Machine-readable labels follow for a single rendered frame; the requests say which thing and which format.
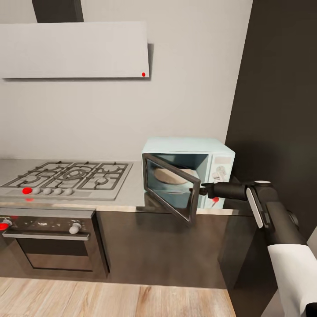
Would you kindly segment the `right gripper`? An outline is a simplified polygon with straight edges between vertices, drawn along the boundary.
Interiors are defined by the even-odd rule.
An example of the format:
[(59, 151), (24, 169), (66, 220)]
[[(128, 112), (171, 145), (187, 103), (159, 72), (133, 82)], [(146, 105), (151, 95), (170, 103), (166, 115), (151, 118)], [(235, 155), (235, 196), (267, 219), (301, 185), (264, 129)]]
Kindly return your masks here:
[(230, 183), (230, 182), (203, 183), (201, 184), (199, 194), (203, 196), (208, 194), (209, 199), (213, 199), (215, 197), (233, 199), (232, 184), (235, 184), (235, 183)]

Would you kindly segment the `microwave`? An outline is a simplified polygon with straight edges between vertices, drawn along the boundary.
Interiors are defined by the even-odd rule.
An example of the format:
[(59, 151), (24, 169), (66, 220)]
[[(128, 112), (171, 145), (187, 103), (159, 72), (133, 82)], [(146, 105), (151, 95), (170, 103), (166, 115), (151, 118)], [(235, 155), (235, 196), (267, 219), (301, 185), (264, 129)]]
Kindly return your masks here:
[(188, 228), (195, 226), (199, 190), (225, 170), (229, 182), (235, 152), (215, 138), (149, 137), (142, 150), (143, 188)]

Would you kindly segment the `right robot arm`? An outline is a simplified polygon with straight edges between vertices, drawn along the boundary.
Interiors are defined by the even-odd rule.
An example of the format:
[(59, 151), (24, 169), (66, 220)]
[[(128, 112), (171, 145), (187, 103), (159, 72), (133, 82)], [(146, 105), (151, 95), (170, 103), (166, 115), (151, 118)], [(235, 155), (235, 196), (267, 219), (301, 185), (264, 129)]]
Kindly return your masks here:
[(278, 189), (269, 181), (225, 182), (225, 170), (212, 174), (213, 183), (201, 184), (199, 194), (249, 201), (264, 233), (280, 299), (287, 317), (317, 317), (317, 260), (299, 233), (299, 221), (279, 202)]

